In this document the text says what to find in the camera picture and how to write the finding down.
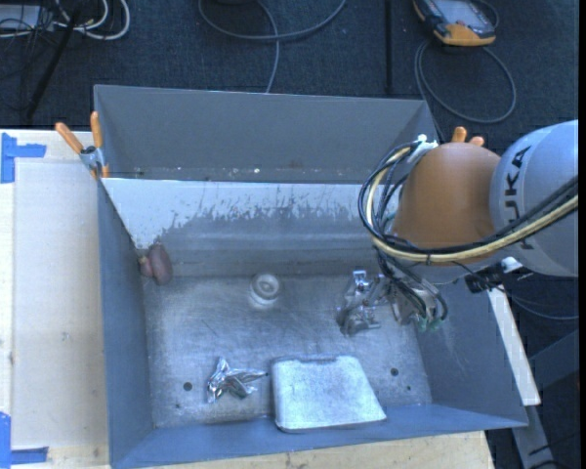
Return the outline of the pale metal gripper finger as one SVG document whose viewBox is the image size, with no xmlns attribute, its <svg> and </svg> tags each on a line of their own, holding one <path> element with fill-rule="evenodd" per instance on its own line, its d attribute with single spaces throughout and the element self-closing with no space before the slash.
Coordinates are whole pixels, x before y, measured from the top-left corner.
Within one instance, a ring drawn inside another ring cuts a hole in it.
<svg viewBox="0 0 586 469">
<path fill-rule="evenodd" d="M 346 306 L 379 306 L 385 298 L 386 287 L 383 275 L 369 276 L 365 270 L 353 271 L 353 279 L 346 288 Z"/>
<path fill-rule="evenodd" d="M 364 305 L 342 308 L 338 313 L 338 324 L 345 336 L 354 336 L 361 331 L 381 326 L 375 317 L 375 309 Z"/>
</svg>

